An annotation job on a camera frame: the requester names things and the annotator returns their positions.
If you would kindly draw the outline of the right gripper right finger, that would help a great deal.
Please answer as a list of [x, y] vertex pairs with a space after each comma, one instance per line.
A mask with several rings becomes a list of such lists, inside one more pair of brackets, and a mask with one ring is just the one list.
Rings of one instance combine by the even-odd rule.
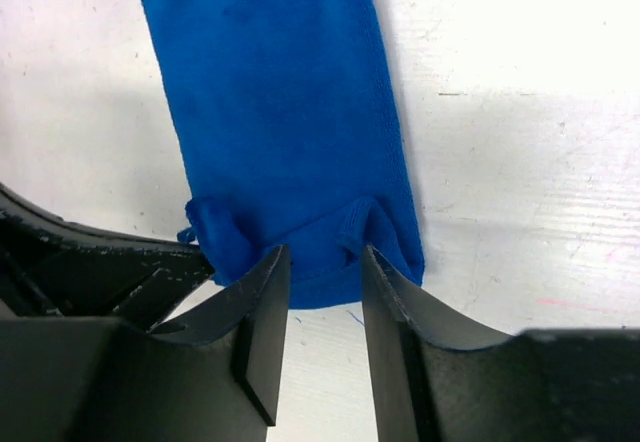
[[635, 441], [639, 333], [481, 324], [361, 256], [362, 305], [382, 441]]

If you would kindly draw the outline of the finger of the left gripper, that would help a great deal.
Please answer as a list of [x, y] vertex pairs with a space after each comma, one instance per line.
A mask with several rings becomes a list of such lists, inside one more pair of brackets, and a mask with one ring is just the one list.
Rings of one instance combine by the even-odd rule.
[[152, 330], [213, 272], [195, 245], [69, 222], [1, 189], [7, 315], [119, 317]]

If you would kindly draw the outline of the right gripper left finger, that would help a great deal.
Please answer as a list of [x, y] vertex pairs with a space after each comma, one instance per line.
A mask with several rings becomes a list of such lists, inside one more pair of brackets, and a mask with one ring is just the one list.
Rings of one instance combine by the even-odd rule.
[[275, 424], [291, 260], [279, 246], [146, 333], [116, 318], [1, 324], [5, 441], [262, 441]]

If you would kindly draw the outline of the blue towel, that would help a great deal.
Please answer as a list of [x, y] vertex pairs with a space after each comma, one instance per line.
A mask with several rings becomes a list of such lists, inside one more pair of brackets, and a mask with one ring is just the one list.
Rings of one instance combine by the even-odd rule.
[[183, 242], [227, 287], [272, 248], [290, 305], [361, 297], [375, 246], [425, 260], [373, 0], [141, 0], [191, 191]]

